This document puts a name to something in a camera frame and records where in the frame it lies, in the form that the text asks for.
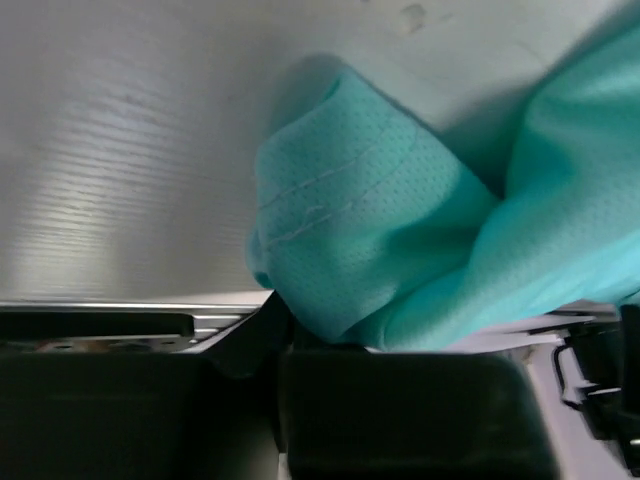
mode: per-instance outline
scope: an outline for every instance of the stitching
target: stitching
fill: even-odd
[[[288,232],[288,233],[285,233],[283,235],[280,235],[279,237],[272,238],[265,245],[265,251],[269,252],[269,251],[271,251],[273,249],[273,247],[277,246],[278,244],[283,243],[283,242],[291,241],[294,238],[296,238],[297,236],[299,236],[302,233],[306,232],[307,230],[309,230],[311,228],[314,228],[314,227],[316,227],[317,225],[319,225],[321,223],[324,223],[324,222],[327,222],[327,221],[331,220],[332,218],[334,218],[335,216],[337,216],[340,213],[344,213],[347,210],[352,209],[358,202],[360,202],[362,199],[364,199],[364,197],[369,195],[369,193],[371,193],[373,190],[375,190],[378,186],[380,186],[383,182],[385,182],[387,179],[389,179],[389,177],[391,177],[394,173],[396,173],[400,169],[400,167],[409,158],[409,155],[411,153],[413,153],[417,143],[418,143],[418,127],[415,128],[415,134],[414,134],[414,137],[413,137],[413,142],[411,143],[411,146],[409,147],[409,150],[404,155],[402,160],[400,160],[400,162],[398,162],[398,164],[389,173],[384,175],[380,180],[378,180],[375,184],[373,184],[370,188],[368,188],[362,195],[360,195],[358,198],[356,198],[354,200],[351,200],[350,202],[347,202],[342,207],[334,210],[333,212],[328,213],[324,217],[320,217],[317,220],[309,223],[308,225],[305,225],[305,222],[306,222],[309,214],[312,211],[318,210],[318,209],[323,208],[323,207],[316,206],[316,207],[311,207],[310,209],[307,209],[307,212],[305,213],[305,216],[302,219],[302,225],[298,229],[293,230],[292,232]]]
[[[262,205],[258,205],[258,209],[259,210],[265,209],[265,208],[267,208],[270,205],[274,204],[276,201],[280,200],[283,197],[289,196],[292,193],[297,192],[298,190],[303,190],[305,188],[308,188],[311,185],[313,185],[315,183],[318,183],[319,181],[324,180],[325,178],[330,177],[331,175],[335,175],[336,173],[340,173],[343,170],[351,168],[356,163],[362,161],[362,159],[365,157],[365,155],[367,155],[367,153],[371,152],[376,146],[378,146],[378,144],[380,143],[380,139],[387,132],[387,130],[389,130],[389,128],[390,128],[391,120],[392,120],[392,114],[390,113],[389,115],[387,115],[387,118],[386,118],[386,121],[385,121],[385,123],[383,125],[383,128],[382,128],[382,130],[380,130],[380,133],[376,136],[375,140],[371,143],[371,145],[369,145],[362,152],[360,152],[353,160],[349,160],[348,162],[342,164],[339,167],[331,168],[329,170],[325,170],[324,172],[322,172],[321,174],[319,174],[316,177],[313,177],[313,178],[311,178],[309,180],[305,180],[305,181],[303,181],[301,183],[298,183],[297,185],[294,185],[293,187],[288,188],[287,190],[279,192],[271,200],[268,200],[267,202],[263,203]]]

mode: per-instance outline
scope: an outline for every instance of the white surface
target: white surface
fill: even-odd
[[[498,132],[531,85],[637,18],[617,11],[632,3],[5,2],[0,299],[255,290],[243,243],[256,149],[341,63],[472,166],[499,164],[510,139]],[[399,32],[413,4],[424,16]]]
[[[571,304],[571,306],[567,306],[567,308],[569,307],[576,310],[584,309],[588,312],[599,312],[599,322],[617,321],[617,318],[612,315],[613,307],[609,304],[577,302],[575,304]],[[559,325],[568,325],[570,323],[581,323],[593,319],[595,319],[595,317],[540,315],[538,317],[531,317],[517,322],[500,324],[478,330],[477,332],[458,340],[453,345],[450,345],[445,349],[445,351],[481,353],[497,352],[500,350],[526,347],[529,345],[559,345],[562,343],[562,339],[554,331],[540,333],[537,335],[530,335],[527,332]]]

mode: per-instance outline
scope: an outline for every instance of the black plastic part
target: black plastic part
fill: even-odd
[[[615,425],[614,454],[621,457],[623,464],[634,477],[640,477],[640,417],[624,411],[618,411],[612,417]]]
[[[505,359],[293,352],[280,406],[294,480],[560,478],[533,392]]]
[[[584,323],[568,328],[565,339],[585,380],[600,388],[620,386],[622,335],[619,323]]]
[[[593,438],[602,441],[612,440],[615,429],[611,418],[620,408],[620,393],[601,390],[596,385],[579,388],[578,396],[579,411]]]
[[[194,355],[0,359],[0,478],[275,480],[262,399]]]
[[[620,309],[624,353],[622,406],[629,414],[640,414],[640,307]]]
[[[229,378],[249,378],[292,341],[293,322],[282,298],[272,293],[259,310],[200,356]]]
[[[309,332],[299,323],[294,325],[293,329],[293,344],[292,349],[295,351],[308,351],[308,350],[331,350],[331,351],[352,351],[366,353],[367,349],[362,345],[354,343],[341,343],[338,345],[331,345],[324,340],[316,337],[313,333]]]
[[[193,317],[184,313],[0,312],[0,340],[41,341],[73,337],[191,337]]]

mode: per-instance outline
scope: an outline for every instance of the turquoise fabric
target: turquoise fabric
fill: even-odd
[[[260,149],[248,264],[311,331],[433,350],[640,289],[640,28],[544,86],[496,198],[344,72]]]

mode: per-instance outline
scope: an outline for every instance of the textured surface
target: textured surface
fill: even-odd
[[[640,27],[537,92],[503,199],[351,72],[258,156],[256,278],[312,331],[383,350],[640,290]]]
[[[419,3],[411,33],[408,3],[386,0],[0,7],[0,298],[253,289],[255,151],[311,93],[290,79],[345,62],[481,158],[532,82],[627,2]]]

